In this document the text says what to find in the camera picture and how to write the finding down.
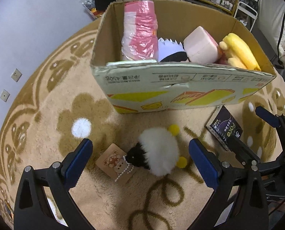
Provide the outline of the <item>yellow plush toy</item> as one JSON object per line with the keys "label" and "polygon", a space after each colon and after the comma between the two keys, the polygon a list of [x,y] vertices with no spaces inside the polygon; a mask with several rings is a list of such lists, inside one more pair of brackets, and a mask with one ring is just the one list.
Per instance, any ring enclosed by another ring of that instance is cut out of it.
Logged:
{"label": "yellow plush toy", "polygon": [[238,35],[229,33],[219,43],[228,65],[250,71],[261,71],[250,47]]}

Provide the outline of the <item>white fluffy sheep plush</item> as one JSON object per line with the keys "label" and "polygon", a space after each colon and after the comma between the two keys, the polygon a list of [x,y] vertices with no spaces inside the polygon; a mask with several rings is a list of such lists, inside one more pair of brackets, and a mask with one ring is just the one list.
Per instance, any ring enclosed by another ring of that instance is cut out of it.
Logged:
{"label": "white fluffy sheep plush", "polygon": [[185,168],[187,159],[180,155],[176,137],[180,128],[176,124],[168,128],[154,127],[144,130],[138,142],[126,154],[127,163],[149,170],[157,177],[170,174],[175,167]]}

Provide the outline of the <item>pink swirl roll plush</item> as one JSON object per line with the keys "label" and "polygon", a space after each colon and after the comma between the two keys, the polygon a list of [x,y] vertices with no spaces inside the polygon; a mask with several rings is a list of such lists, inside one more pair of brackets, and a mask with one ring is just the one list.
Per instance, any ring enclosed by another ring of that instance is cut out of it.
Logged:
{"label": "pink swirl roll plush", "polygon": [[218,43],[201,26],[195,28],[183,41],[190,62],[198,64],[216,63],[222,56]]}

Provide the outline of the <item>pink plastic package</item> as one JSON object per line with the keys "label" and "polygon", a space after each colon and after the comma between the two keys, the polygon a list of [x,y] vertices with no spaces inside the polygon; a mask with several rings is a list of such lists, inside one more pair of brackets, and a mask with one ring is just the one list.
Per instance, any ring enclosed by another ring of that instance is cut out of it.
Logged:
{"label": "pink plastic package", "polygon": [[123,60],[158,60],[158,21],[154,2],[138,0],[124,5],[121,40]]}

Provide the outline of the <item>purple navy plush doll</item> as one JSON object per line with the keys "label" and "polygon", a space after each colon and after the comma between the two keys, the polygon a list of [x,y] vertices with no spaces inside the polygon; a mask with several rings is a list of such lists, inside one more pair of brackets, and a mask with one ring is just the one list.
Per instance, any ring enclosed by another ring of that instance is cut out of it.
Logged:
{"label": "purple navy plush doll", "polygon": [[172,39],[158,39],[159,62],[189,62],[182,42]]}

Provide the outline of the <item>beige patterned carpet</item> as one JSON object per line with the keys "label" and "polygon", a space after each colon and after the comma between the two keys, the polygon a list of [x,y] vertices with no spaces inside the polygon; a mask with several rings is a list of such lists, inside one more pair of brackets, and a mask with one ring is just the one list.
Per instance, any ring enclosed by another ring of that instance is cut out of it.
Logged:
{"label": "beige patterned carpet", "polygon": [[177,125],[180,154],[198,138],[220,160],[238,166],[206,124],[223,102],[262,161],[281,152],[276,130],[255,114],[263,106],[285,115],[281,75],[193,64],[90,65],[98,22],[56,49],[26,82],[0,131],[0,212],[13,227],[15,198],[26,166],[62,161],[84,138],[93,153],[70,194],[96,229],[187,229],[210,198],[194,162],[165,177],[144,169],[117,183],[96,165],[111,144],[128,151],[151,127]]}

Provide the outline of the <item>bear print card tag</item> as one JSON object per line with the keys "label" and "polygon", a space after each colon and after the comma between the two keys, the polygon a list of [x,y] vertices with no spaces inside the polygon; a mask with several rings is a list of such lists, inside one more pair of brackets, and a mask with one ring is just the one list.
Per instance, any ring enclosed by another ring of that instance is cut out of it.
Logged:
{"label": "bear print card tag", "polygon": [[135,173],[136,168],[125,160],[126,152],[111,144],[96,160],[96,165],[115,183],[124,185]]}

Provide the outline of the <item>white metal cart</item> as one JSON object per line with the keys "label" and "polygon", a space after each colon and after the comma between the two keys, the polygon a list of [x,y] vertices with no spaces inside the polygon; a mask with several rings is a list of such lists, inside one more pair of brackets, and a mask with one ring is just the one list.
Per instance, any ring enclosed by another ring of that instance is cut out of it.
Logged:
{"label": "white metal cart", "polygon": [[234,17],[239,20],[250,32],[256,23],[257,16],[258,13],[254,8],[243,1],[238,2]]}

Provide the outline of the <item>cardboard box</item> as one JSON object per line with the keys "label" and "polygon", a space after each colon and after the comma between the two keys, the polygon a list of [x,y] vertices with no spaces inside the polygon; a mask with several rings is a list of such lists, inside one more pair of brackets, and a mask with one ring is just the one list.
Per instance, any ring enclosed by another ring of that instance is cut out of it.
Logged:
{"label": "cardboard box", "polygon": [[91,70],[121,114],[236,104],[276,77],[236,18],[176,0],[110,4]]}

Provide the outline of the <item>lower wall socket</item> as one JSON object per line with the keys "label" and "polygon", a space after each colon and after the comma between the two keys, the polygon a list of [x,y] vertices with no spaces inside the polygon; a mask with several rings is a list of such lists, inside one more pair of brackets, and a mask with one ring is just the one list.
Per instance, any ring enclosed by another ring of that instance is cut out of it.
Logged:
{"label": "lower wall socket", "polygon": [[4,102],[7,102],[9,96],[10,96],[10,93],[7,90],[3,90],[1,92],[0,99]]}

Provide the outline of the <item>wall socket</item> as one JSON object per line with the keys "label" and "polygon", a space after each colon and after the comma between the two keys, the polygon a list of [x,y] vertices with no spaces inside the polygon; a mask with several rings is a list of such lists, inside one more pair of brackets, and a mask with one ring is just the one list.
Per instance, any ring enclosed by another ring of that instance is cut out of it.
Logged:
{"label": "wall socket", "polygon": [[10,96],[10,93],[7,90],[3,90],[1,92],[0,99],[4,102],[7,102],[9,96]]}
{"label": "wall socket", "polygon": [[13,73],[11,74],[11,78],[15,81],[15,82],[18,82],[19,79],[21,78],[22,76],[22,73],[18,70],[18,69],[15,69],[13,71]]}

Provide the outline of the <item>upper wall socket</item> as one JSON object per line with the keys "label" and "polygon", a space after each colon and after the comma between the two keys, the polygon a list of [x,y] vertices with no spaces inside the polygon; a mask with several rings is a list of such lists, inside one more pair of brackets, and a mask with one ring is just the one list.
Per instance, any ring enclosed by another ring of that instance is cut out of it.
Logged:
{"label": "upper wall socket", "polygon": [[15,81],[15,82],[18,82],[19,79],[21,78],[22,76],[22,73],[18,70],[18,69],[15,69],[13,71],[13,73],[11,74],[11,78]]}

